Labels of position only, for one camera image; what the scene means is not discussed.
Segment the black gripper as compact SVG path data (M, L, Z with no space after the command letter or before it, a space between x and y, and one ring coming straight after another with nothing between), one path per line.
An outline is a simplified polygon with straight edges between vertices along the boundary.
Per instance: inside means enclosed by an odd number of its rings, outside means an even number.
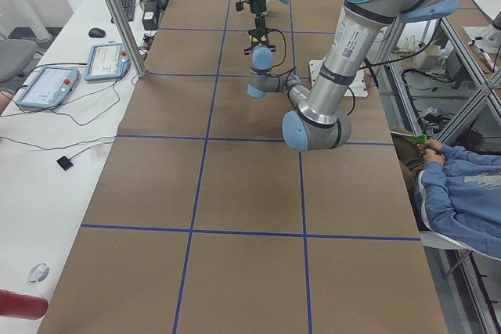
M265 28L265 18L262 15L256 16L254 18L255 28L250 30L250 46L251 48L246 48L243 50L245 55L250 55L253 48L259 45L269 47L269 49L274 52L276 47L269 44L268 32L269 29Z
M250 12L256 17L266 14L266 0L249 0Z

